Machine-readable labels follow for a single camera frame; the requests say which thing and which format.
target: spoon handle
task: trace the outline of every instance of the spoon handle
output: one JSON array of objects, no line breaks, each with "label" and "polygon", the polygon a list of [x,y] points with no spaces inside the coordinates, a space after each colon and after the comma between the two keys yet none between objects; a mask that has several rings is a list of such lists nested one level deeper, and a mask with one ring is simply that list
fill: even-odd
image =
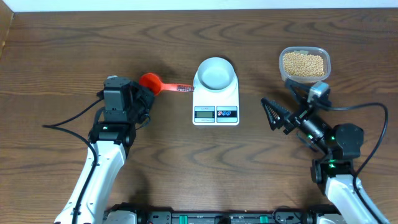
[{"label": "spoon handle", "polygon": [[186,84],[164,84],[162,85],[162,89],[170,91],[193,92],[195,87]]}]

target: plastic container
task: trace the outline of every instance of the plastic container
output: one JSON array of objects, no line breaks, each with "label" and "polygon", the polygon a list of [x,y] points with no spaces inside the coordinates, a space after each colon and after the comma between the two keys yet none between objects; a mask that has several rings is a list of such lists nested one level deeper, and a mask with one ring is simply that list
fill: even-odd
[{"label": "plastic container", "polygon": [[[321,77],[299,77],[295,75],[289,75],[284,69],[284,55],[286,53],[297,52],[301,54],[309,54],[309,55],[319,55],[323,59],[323,72],[325,72],[324,76]],[[288,47],[280,53],[279,56],[279,70],[282,75],[283,81],[286,81],[287,78],[299,82],[299,83],[315,83],[318,81],[322,81],[329,77],[331,72],[331,63],[330,57],[326,50],[323,50],[319,47]]]}]

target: red measuring spoon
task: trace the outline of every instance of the red measuring spoon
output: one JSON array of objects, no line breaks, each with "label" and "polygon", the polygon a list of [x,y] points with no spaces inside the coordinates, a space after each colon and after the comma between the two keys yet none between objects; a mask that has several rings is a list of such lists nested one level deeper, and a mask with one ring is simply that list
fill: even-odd
[{"label": "red measuring spoon", "polygon": [[139,84],[150,89],[157,96],[162,90],[191,92],[195,88],[186,84],[166,84],[163,83],[160,77],[154,73],[147,73],[141,76]]}]

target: wooden table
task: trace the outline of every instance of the wooden table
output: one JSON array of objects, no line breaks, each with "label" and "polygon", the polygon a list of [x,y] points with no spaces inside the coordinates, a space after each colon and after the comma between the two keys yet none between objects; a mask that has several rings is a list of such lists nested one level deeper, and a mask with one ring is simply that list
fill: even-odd
[{"label": "wooden table", "polygon": [[[229,58],[239,78],[237,127],[196,127],[192,95],[162,93],[137,133],[109,206],[150,203],[175,210],[272,210],[327,203],[310,177],[319,158],[295,137],[271,131],[263,96],[292,100],[278,58],[290,46],[331,57],[335,106],[380,101],[390,109],[380,150],[360,175],[398,222],[398,9],[68,12],[17,14],[0,61],[0,223],[52,223],[80,175],[85,145],[43,129],[95,101],[108,75],[155,72],[191,83],[208,57]],[[365,130],[362,156],[381,131],[378,108],[321,115]],[[65,125],[87,136],[94,111]]]}]

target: digital kitchen scale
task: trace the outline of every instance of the digital kitchen scale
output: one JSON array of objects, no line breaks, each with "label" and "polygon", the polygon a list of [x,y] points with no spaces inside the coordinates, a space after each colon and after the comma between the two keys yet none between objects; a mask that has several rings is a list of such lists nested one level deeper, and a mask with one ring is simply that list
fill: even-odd
[{"label": "digital kitchen scale", "polygon": [[227,60],[213,57],[202,62],[193,86],[194,125],[239,124],[238,78]]}]

